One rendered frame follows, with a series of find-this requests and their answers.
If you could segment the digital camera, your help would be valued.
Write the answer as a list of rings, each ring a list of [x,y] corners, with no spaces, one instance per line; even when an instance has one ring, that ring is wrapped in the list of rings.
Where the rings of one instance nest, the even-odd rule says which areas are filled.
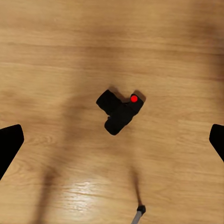
[[[117,135],[132,118],[137,115],[144,102],[135,94],[130,102],[124,103],[110,90],[106,90],[96,101],[96,104],[109,115],[104,127],[111,135]]]

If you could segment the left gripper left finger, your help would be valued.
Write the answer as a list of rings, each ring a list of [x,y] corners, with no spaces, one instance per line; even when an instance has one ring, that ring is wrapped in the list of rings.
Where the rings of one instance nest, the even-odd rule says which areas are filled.
[[[20,124],[0,129],[0,180],[24,142]]]

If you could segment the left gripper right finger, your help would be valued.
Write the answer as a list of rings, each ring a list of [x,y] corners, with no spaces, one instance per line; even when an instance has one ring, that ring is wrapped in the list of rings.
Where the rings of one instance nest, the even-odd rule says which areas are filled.
[[[224,162],[224,126],[213,124],[209,141]]]

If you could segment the camera tripod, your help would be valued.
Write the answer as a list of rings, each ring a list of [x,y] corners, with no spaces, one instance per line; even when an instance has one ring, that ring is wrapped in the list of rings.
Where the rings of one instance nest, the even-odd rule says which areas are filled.
[[[137,214],[135,216],[135,218],[133,219],[131,224],[138,224],[140,218],[143,216],[143,214],[146,212],[146,209],[144,206],[139,206],[137,208]]]

